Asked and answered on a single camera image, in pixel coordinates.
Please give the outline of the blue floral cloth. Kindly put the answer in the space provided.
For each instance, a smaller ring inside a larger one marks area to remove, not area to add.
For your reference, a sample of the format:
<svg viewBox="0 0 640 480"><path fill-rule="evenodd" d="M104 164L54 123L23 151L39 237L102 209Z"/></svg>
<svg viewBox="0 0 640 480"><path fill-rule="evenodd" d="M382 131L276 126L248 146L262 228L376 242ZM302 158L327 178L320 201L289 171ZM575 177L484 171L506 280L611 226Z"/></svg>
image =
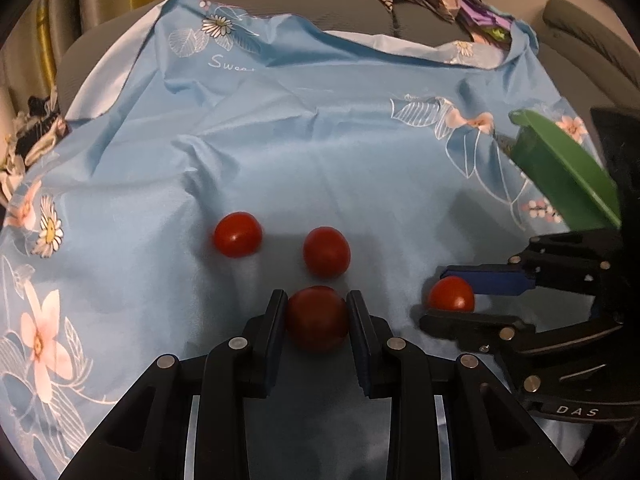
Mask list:
<svg viewBox="0 0 640 480"><path fill-rule="evenodd" d="M501 52L322 32L210 0L168 0L82 84L70 134L26 174L1 231L1 426L58 478L152 359L200 356L273 289L311 284L304 237L333 226L336 287L431 354L413 312L442 266L500 260L565 223L503 153L528 108L593 153L594 130L513 26ZM228 258L217 223L262 226Z"/></svg>

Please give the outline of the cherry tomato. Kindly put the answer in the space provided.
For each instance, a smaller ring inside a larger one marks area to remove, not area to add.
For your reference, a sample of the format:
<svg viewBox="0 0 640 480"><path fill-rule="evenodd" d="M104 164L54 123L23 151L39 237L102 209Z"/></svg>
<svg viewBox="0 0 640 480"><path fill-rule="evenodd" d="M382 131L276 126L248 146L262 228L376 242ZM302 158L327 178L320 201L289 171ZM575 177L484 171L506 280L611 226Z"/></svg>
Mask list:
<svg viewBox="0 0 640 480"><path fill-rule="evenodd" d="M475 295L471 285L463 278L446 276L437 281L428 292L426 306L449 312L473 312Z"/></svg>
<svg viewBox="0 0 640 480"><path fill-rule="evenodd" d="M309 273L316 278L339 278L348 270L351 258L346 237L330 226L313 229L304 240L304 263Z"/></svg>
<svg viewBox="0 0 640 480"><path fill-rule="evenodd" d="M248 212L227 214L213 232L214 247L228 258L253 255L262 246L262 226Z"/></svg>
<svg viewBox="0 0 640 480"><path fill-rule="evenodd" d="M309 354L337 351L347 338L344 299L331 287L311 286L288 298L288 339Z"/></svg>

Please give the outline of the cluttered side pile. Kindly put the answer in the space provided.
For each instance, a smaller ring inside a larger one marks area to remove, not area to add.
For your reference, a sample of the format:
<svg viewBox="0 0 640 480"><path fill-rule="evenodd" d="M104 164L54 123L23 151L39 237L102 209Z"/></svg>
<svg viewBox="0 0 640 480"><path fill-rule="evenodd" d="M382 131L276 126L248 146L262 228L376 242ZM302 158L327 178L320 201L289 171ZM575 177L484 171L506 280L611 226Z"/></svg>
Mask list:
<svg viewBox="0 0 640 480"><path fill-rule="evenodd" d="M46 98L30 96L28 111L1 128L1 206L8 206L26 171L70 132L58 102L58 88Z"/></svg>

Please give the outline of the purple clothing pile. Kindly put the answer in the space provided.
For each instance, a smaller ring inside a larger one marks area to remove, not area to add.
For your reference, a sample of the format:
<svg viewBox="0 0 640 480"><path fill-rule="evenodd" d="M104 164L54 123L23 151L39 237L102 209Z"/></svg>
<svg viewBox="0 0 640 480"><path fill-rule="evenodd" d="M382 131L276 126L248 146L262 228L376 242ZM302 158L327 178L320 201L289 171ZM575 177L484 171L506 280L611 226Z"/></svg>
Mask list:
<svg viewBox="0 0 640 480"><path fill-rule="evenodd" d="M483 0L460 0L457 22L479 44L508 50L513 18L504 16Z"/></svg>

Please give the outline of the green plastic bowl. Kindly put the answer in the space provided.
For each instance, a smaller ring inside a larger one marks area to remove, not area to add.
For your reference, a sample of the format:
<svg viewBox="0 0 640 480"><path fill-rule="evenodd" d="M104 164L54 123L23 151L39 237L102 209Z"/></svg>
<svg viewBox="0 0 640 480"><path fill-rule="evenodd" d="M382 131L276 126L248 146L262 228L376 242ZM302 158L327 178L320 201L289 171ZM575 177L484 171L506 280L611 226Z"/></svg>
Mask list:
<svg viewBox="0 0 640 480"><path fill-rule="evenodd" d="M509 157L572 231L622 225L617 186L605 169L550 119L533 110L509 114L518 136Z"/></svg>

